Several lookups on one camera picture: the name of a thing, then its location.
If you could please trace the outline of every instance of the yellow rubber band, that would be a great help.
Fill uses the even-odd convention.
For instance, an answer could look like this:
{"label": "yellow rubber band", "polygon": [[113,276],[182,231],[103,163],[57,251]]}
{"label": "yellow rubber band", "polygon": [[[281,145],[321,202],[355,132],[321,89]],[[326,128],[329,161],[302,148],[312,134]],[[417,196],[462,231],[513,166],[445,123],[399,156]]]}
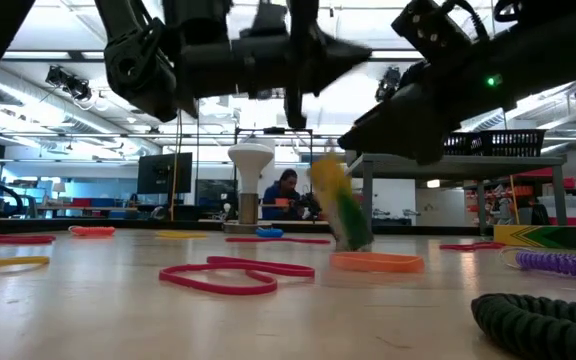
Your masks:
{"label": "yellow rubber band", "polygon": [[44,265],[50,262],[48,256],[19,256],[13,258],[0,258],[0,267],[10,265]]}
{"label": "yellow rubber band", "polygon": [[155,235],[169,239],[204,239],[207,236],[202,233],[186,233],[182,231],[157,231]]}

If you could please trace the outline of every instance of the blue object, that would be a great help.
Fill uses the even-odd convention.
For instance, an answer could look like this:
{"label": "blue object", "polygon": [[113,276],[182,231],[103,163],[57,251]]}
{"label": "blue object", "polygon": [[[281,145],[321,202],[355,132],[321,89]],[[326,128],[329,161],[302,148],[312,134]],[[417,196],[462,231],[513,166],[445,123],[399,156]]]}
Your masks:
{"label": "blue object", "polygon": [[[263,203],[274,204],[275,199],[277,198],[286,198],[299,201],[300,196],[299,193],[294,190],[290,194],[281,194],[281,190],[279,189],[279,181],[275,181],[275,183],[272,186],[269,186],[264,192]],[[295,209],[290,209],[288,213],[286,213],[283,209],[280,208],[264,207],[261,209],[261,214],[261,218],[263,220],[299,220],[299,214],[297,214],[297,210]]]}
{"label": "blue object", "polygon": [[280,238],[284,236],[284,231],[281,229],[257,229],[257,236],[265,238]]}
{"label": "blue object", "polygon": [[115,199],[94,198],[90,200],[91,207],[115,207]]}

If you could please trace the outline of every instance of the green and yellow box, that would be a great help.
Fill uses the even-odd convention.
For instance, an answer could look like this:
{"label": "green and yellow box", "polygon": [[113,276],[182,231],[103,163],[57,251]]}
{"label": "green and yellow box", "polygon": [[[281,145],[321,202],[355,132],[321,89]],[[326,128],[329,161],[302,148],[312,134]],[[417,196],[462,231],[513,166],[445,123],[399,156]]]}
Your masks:
{"label": "green and yellow box", "polygon": [[509,246],[576,250],[576,226],[495,225],[494,241]]}

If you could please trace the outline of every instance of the black hair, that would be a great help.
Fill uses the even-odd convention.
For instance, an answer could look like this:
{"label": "black hair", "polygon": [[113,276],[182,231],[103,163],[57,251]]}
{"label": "black hair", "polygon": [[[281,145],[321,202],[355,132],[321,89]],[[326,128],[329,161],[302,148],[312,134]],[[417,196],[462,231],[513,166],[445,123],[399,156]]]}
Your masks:
{"label": "black hair", "polygon": [[297,178],[297,172],[293,169],[286,169],[284,170],[283,173],[281,173],[281,177],[279,178],[279,181],[285,181],[288,180],[288,178],[294,177],[295,179]]}

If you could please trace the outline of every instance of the black robotic arm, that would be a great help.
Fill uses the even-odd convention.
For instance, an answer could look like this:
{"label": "black robotic arm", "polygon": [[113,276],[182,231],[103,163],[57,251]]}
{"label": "black robotic arm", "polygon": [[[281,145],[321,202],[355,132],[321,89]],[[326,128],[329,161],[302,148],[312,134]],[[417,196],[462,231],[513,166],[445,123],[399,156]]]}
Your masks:
{"label": "black robotic arm", "polygon": [[302,95],[316,96],[370,49],[333,39],[317,25],[318,1],[293,0],[291,33],[286,8],[259,3],[241,38],[229,41],[229,0],[164,0],[166,23],[151,19],[140,0],[96,0],[108,34],[105,62],[114,92],[170,121],[181,109],[197,118],[197,99],[285,88],[292,128],[305,128]]}
{"label": "black robotic arm", "polygon": [[448,17],[455,4],[468,8],[412,0],[392,23],[425,59],[339,138],[341,148],[436,162],[461,121],[576,80],[576,0],[499,0],[495,19],[517,24],[474,42]]}

